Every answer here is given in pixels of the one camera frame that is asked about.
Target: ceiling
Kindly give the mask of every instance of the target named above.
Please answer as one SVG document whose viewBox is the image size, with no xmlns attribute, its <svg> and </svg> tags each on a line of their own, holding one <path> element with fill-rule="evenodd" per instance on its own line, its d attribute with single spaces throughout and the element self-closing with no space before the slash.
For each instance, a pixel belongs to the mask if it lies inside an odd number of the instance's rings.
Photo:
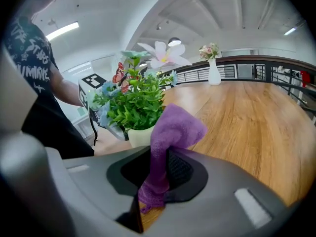
<svg viewBox="0 0 316 237">
<path fill-rule="evenodd" d="M 224 50 L 266 46 L 277 38 L 288 46 L 299 31 L 287 38 L 284 33 L 300 19 L 288 0 L 57 0 L 34 23 L 48 35 L 78 21 L 78 29 L 51 41 L 65 71 L 112 54 L 120 59 L 120 50 L 141 50 L 137 42 L 154 45 L 171 37 L 185 44 L 187 58 L 209 40 Z"/>
<path fill-rule="evenodd" d="M 212 40 L 218 36 L 232 39 L 229 37 L 232 32 L 245 38 L 256 34 L 263 38 L 266 35 L 284 39 L 284 33 L 301 19 L 288 0 L 175 0 L 158 14 L 137 42 L 154 46 L 155 40 L 168 42 L 171 37 L 178 37 L 190 49 L 194 42 L 198 42 L 195 48 L 206 44 L 208 37 Z M 286 38 L 293 39 L 298 33 L 296 31 Z M 235 48 L 238 48 L 240 41 L 235 43 Z M 142 50 L 136 44 L 132 49 Z"/>
</svg>

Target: white vase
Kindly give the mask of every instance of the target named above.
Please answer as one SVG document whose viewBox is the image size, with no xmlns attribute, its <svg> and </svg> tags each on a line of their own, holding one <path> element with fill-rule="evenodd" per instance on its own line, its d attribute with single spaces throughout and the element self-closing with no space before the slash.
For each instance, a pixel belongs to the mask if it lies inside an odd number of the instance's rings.
<svg viewBox="0 0 316 237">
<path fill-rule="evenodd" d="M 219 85 L 222 81 L 221 75 L 217 69 L 215 59 L 208 60 L 209 72 L 208 72 L 208 83 L 210 85 Z"/>
<path fill-rule="evenodd" d="M 152 131 L 154 129 L 154 126 L 145 129 L 145 130 L 133 130 L 130 129 L 128 134 L 128 139 L 132 145 L 133 148 L 137 148 L 140 146 L 149 146 L 150 145 L 150 136 L 152 134 Z"/>
</svg>

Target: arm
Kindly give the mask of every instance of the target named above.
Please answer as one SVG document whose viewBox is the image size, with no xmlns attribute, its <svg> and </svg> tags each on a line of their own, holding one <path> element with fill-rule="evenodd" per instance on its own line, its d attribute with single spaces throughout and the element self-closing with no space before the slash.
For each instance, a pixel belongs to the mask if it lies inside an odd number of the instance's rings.
<svg viewBox="0 0 316 237">
<path fill-rule="evenodd" d="M 53 63 L 50 65 L 50 70 L 50 85 L 54 95 L 67 104 L 83 106 L 79 100 L 78 86 L 65 80 Z"/>
</svg>

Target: purple cloth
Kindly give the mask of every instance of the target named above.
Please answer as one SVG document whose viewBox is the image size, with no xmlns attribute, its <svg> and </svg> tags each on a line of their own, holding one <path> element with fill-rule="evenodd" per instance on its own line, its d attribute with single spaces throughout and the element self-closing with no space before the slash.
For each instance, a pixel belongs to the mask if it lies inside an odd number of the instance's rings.
<svg viewBox="0 0 316 237">
<path fill-rule="evenodd" d="M 164 109 L 151 135 L 150 173 L 138 191 L 139 201 L 146 205 L 143 213 L 164 206 L 163 195 L 169 189 L 166 150 L 194 145 L 206 132 L 206 126 L 181 107 L 169 104 Z"/>
</svg>

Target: pink flowers in vase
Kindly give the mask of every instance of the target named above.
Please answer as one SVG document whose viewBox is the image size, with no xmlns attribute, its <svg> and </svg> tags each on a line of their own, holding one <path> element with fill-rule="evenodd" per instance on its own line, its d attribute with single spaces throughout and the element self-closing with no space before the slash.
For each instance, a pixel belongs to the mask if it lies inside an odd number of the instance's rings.
<svg viewBox="0 0 316 237">
<path fill-rule="evenodd" d="M 209 45 L 204 45 L 199 49 L 199 57 L 202 60 L 211 60 L 214 59 L 216 55 L 218 55 L 218 45 L 214 43 L 210 43 Z"/>
</svg>

